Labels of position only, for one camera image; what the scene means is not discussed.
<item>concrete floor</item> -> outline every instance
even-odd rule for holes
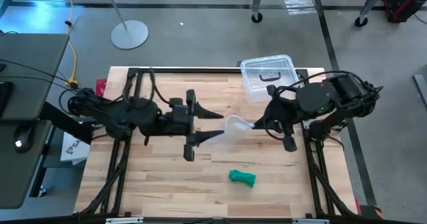
[[[34,0],[13,0],[26,3]],[[50,3],[68,0],[38,0],[31,7],[9,6],[0,18],[0,29],[20,33],[63,33],[69,8]],[[107,0],[74,0],[75,3],[107,3]],[[116,0],[145,4],[250,4],[251,0]],[[363,5],[365,0],[322,0],[323,5]],[[284,0],[262,0],[262,5],[284,5]],[[144,21],[150,34],[137,49],[116,49],[109,41],[118,24],[113,9],[76,7],[71,33],[79,57],[77,79],[95,87],[106,78],[110,66],[212,66],[233,67],[251,57],[288,54],[296,67],[331,69],[317,13],[290,15],[285,9],[264,9],[262,23],[250,21],[248,9],[122,9],[125,19]],[[417,15],[427,20],[427,12]],[[415,17],[407,23],[387,22],[384,11],[372,11],[363,29],[353,26],[357,11],[325,11],[338,66],[383,85],[373,114],[355,119],[378,205],[387,219],[424,223],[427,169],[424,154],[427,111],[412,75],[425,66],[427,25]],[[60,71],[71,74],[73,56],[67,49]],[[52,87],[49,102],[57,105],[60,88]],[[350,147],[346,131],[344,144]],[[363,190],[351,148],[346,158],[354,193],[364,203]],[[0,210],[0,219],[46,217],[73,212],[81,170],[58,169],[47,174],[44,186],[53,194],[28,199],[17,210]],[[35,205],[44,208],[35,212]]]

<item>wooden table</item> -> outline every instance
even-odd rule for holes
[[[127,69],[110,69],[106,98],[121,95]],[[308,69],[309,75],[320,71],[323,69]],[[187,89],[195,89],[197,100],[203,107],[224,117],[234,114],[254,122],[266,107],[266,103],[247,104],[240,74],[157,73],[155,78],[166,99],[185,98]],[[319,76],[312,81],[323,78]],[[150,88],[149,77],[144,76],[141,96],[147,97]],[[163,111],[169,109],[158,97],[155,101]],[[197,119],[195,126],[202,131],[214,130],[222,121]],[[201,145],[195,149],[194,162],[187,162],[182,157],[184,137],[151,137],[145,147],[144,136],[138,130],[134,131],[120,213],[131,211],[133,216],[143,217],[205,218],[304,217],[306,213],[314,214],[302,130],[300,125],[295,125],[294,129],[298,150],[293,153],[285,151],[282,143],[268,137],[265,131],[251,130],[244,140],[234,145]],[[92,142],[76,211],[87,207],[105,183],[112,146],[113,139],[109,137]],[[331,186],[356,212],[342,147],[327,139],[324,156]],[[232,183],[228,179],[232,169],[256,174],[254,188]],[[111,193],[113,199],[115,187]],[[320,197],[326,211],[321,186]]]

